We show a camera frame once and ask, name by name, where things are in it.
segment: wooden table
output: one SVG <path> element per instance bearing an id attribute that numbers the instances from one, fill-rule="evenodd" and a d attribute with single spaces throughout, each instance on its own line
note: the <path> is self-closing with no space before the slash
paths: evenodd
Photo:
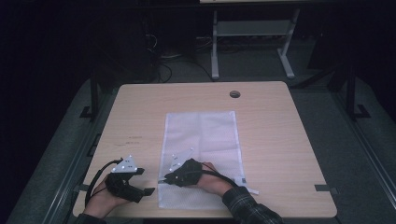
<path id="1" fill-rule="evenodd" d="M 231 91 L 239 91 L 232 98 Z M 124 85 L 108 117 L 84 180 L 89 185 L 107 162 L 134 156 L 143 175 L 131 178 L 138 188 L 157 188 L 165 115 L 169 112 L 233 110 L 248 186 L 282 217 L 334 217 L 336 208 L 305 133 L 288 87 L 283 82 L 223 82 Z M 110 172 L 110 166 L 104 174 Z M 85 191 L 74 207 L 84 208 Z M 231 217 L 227 210 L 173 210 L 158 206 L 157 190 L 138 204 L 114 210 L 115 217 Z"/>

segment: hole in table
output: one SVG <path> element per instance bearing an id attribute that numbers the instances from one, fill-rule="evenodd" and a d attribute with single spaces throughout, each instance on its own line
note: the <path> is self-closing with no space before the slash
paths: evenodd
<path id="1" fill-rule="evenodd" d="M 233 98 L 239 98 L 241 96 L 241 92 L 239 91 L 230 91 L 230 96 Z"/>

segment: metal frame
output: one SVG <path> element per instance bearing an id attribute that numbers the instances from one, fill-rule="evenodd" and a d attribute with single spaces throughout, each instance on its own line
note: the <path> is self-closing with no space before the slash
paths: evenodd
<path id="1" fill-rule="evenodd" d="M 60 217 L 60 214 L 62 213 L 62 208 L 67 198 L 70 197 L 70 194 L 76 186 L 74 181 L 76 181 L 76 176 L 80 175 L 78 174 L 78 169 L 80 169 L 81 166 L 85 166 L 86 162 L 84 158 L 89 157 L 89 154 L 92 153 L 92 147 L 98 142 L 100 133 L 105 128 L 106 120 L 112 106 L 113 101 L 110 95 L 103 95 L 101 103 L 99 104 L 98 102 L 98 107 L 101 107 L 101 109 L 97 110 L 96 119 L 90 122 L 85 137 L 79 143 L 78 152 L 74 155 L 73 160 L 71 160 L 62 183 L 59 188 L 57 188 L 48 212 L 41 223 L 57 223 L 57 220 L 60 220 L 60 218 L 64 219 L 64 217 Z"/>
<path id="2" fill-rule="evenodd" d="M 215 10 L 213 14 L 213 44 L 211 53 L 212 79 L 219 79 L 218 36 L 236 35 L 284 35 L 286 37 L 285 43 L 277 52 L 285 69 L 286 76 L 288 78 L 294 78 L 294 73 L 286 54 L 299 14 L 300 9 L 297 8 L 294 10 L 293 16 L 289 21 L 218 21 L 218 12 Z"/>
<path id="3" fill-rule="evenodd" d="M 344 103 L 342 97 L 339 93 L 334 93 L 332 95 L 334 101 L 337 103 L 340 111 L 345 111 Z M 379 184 L 381 185 L 384 192 L 387 194 L 389 201 L 392 203 L 393 208 L 396 209 L 396 184 L 390 178 L 388 171 L 382 165 L 379 158 L 376 156 L 375 150 L 371 146 L 368 139 L 365 137 L 361 127 L 359 126 L 356 120 L 352 119 L 350 113 L 345 111 L 343 113 L 343 117 L 346 120 L 351 131 L 355 134 L 357 139 L 359 140 L 361 147 L 363 149 L 364 154 L 366 155 L 372 170 L 378 179 Z"/>

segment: person's left hand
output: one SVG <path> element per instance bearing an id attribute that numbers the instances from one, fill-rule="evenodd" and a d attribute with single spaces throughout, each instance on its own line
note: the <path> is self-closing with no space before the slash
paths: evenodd
<path id="1" fill-rule="evenodd" d="M 122 199 L 112 195 L 106 188 L 106 178 L 93 190 L 93 194 L 84 209 L 84 214 L 92 217 L 104 218 L 115 207 L 128 203 L 126 199 Z"/>

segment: person's right hand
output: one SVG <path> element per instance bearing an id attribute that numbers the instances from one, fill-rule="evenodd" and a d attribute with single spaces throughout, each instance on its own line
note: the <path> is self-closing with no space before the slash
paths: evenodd
<path id="1" fill-rule="evenodd" d="M 215 166 L 211 162 L 203 162 L 202 169 L 216 171 Z M 233 187 L 230 183 L 221 178 L 206 174 L 202 174 L 196 186 L 200 189 L 204 189 L 208 193 L 217 194 L 220 197 Z"/>

